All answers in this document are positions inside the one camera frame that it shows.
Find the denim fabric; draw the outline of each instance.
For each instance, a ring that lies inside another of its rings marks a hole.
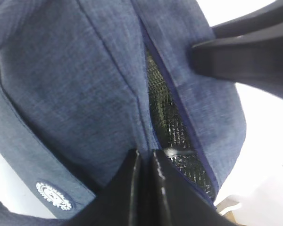
[[[52,1],[0,51],[0,65],[4,89],[33,130],[100,185],[128,150],[147,158],[157,147],[131,5]]]
[[[0,81],[54,154],[104,186],[129,149],[138,148],[146,160],[158,147],[149,113],[146,42],[178,96],[218,192],[240,152],[245,121],[232,83],[201,77],[190,67],[192,44],[214,38],[195,0],[0,2],[0,27],[9,25],[0,32]],[[1,136],[3,151],[2,143],[13,137]]]
[[[191,47],[213,39],[212,30],[194,0],[133,2],[151,54],[218,191],[238,158],[246,122],[234,84],[199,76],[191,67]]]
[[[95,198],[94,193],[71,175],[25,125],[1,88],[0,153],[35,196],[58,218],[73,217]],[[58,189],[71,202],[72,209],[65,211],[46,201],[38,193],[38,182],[49,183]]]

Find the seam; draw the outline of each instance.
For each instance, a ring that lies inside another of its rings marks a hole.
[[[74,179],[77,183],[79,183],[89,194],[91,194],[93,197],[96,197],[96,195],[89,190],[81,181],[79,181],[61,162],[57,160],[57,158],[50,152],[50,150],[35,136],[35,134],[28,128],[28,126],[22,121],[21,116],[16,112],[14,109],[12,103],[10,102],[9,98],[5,94],[5,91],[3,90],[3,87],[0,84],[0,95],[4,102],[8,105],[10,110],[12,111],[13,115],[17,118],[18,122],[26,129],[27,132],[32,136],[32,138],[41,146],[42,149],[46,151],[46,153],[49,154],[49,156],[52,158],[53,161],[59,164],[59,166],[63,169],[63,171],[66,171],[72,179]]]
[[[128,86],[129,90],[132,92],[132,94],[134,95],[134,97],[136,98],[136,102],[137,102],[137,110],[139,112],[139,117],[140,117],[140,121],[141,121],[141,124],[142,124],[142,130],[143,130],[143,133],[144,133],[144,136],[145,136],[145,140],[146,140],[146,143],[147,143],[147,152],[148,154],[150,153],[150,144],[149,144],[149,140],[147,139],[147,133],[146,133],[146,128],[145,128],[145,122],[143,121],[143,118],[142,118],[142,114],[141,114],[141,104],[140,104],[140,101],[139,101],[139,98],[138,96],[136,95],[136,93],[134,92],[134,90],[132,89],[132,87],[129,85],[128,81],[126,80],[125,76],[123,75],[123,73],[121,72],[116,60],[114,59],[114,57],[112,56],[111,54],[111,51],[109,50],[108,46],[106,45],[105,41],[103,40],[103,38],[101,37],[100,35],[100,32],[96,29],[96,27],[94,26],[92,20],[90,19],[90,17],[87,15],[86,11],[84,10],[82,4],[81,4],[81,1],[80,0],[76,0],[78,6],[79,6],[79,9],[80,11],[83,13],[83,15],[86,17],[88,23],[90,24],[90,26],[94,29],[96,35],[98,36],[98,38],[101,40],[105,50],[107,51],[108,55],[110,56],[110,59],[111,61],[113,62],[113,64],[115,65],[117,71],[119,72],[119,74],[121,75],[122,79],[124,80],[124,82],[126,83],[126,85]]]

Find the circular logo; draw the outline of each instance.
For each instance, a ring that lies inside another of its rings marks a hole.
[[[43,198],[48,202],[52,202],[52,205],[61,208],[62,210],[72,209],[70,201],[65,199],[64,195],[62,195],[57,189],[42,182],[38,182],[36,187]]]

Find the open zipper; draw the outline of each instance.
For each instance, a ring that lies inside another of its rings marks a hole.
[[[146,48],[149,51],[149,53],[151,54],[151,56],[153,57],[154,62],[157,64],[159,71],[160,71],[164,81],[166,82],[166,86],[167,86],[167,89],[169,91],[169,94],[174,101],[173,103],[175,105],[176,111],[178,112],[178,115],[181,117],[181,119],[183,121],[183,126],[184,126],[185,130],[187,131],[187,134],[189,135],[189,140],[191,141],[190,142],[191,149],[195,150],[195,152],[197,154],[197,158],[201,161],[202,166],[204,167],[206,174],[210,178],[210,181],[212,183],[212,187],[213,187],[213,190],[214,190],[214,193],[215,193],[215,197],[216,197],[216,191],[218,191],[218,184],[217,184],[217,186],[216,186],[216,184],[214,184],[214,180],[216,180],[215,175],[213,174],[212,169],[210,168],[204,154],[200,153],[199,149],[197,149],[197,147],[199,145],[195,145],[195,142],[198,143],[198,141],[195,141],[193,136],[191,136],[191,134],[190,134],[191,131],[193,131],[192,134],[195,134],[194,129],[191,126],[191,122],[189,121],[187,113],[186,113],[184,107],[182,106],[181,100],[180,100],[179,95],[177,93],[177,90],[176,90],[176,88],[173,84],[172,78],[170,77],[168,71],[166,70],[166,68],[165,68],[155,46],[153,45],[151,39],[149,38],[149,35],[148,35],[145,27],[143,26],[143,24],[142,24],[142,34],[143,34],[143,37],[144,37],[144,43],[146,45]],[[158,146],[161,147],[160,141],[158,139],[158,136],[157,136],[155,130],[154,130],[154,138],[156,139]],[[213,199],[210,198],[208,196],[208,194],[206,194],[204,192],[204,190],[196,184],[196,182],[188,179],[188,177],[186,177],[178,168],[176,168],[176,169],[189,182],[191,187],[193,187],[193,189],[196,190],[199,193],[199,195],[202,198],[204,198],[211,206],[214,206],[214,204],[212,202]]]

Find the mesh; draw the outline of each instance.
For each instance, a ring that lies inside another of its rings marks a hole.
[[[211,198],[215,198],[212,183],[189,140],[181,116],[153,57],[147,52],[150,115],[162,148],[186,150],[185,154],[169,156],[170,161]]]

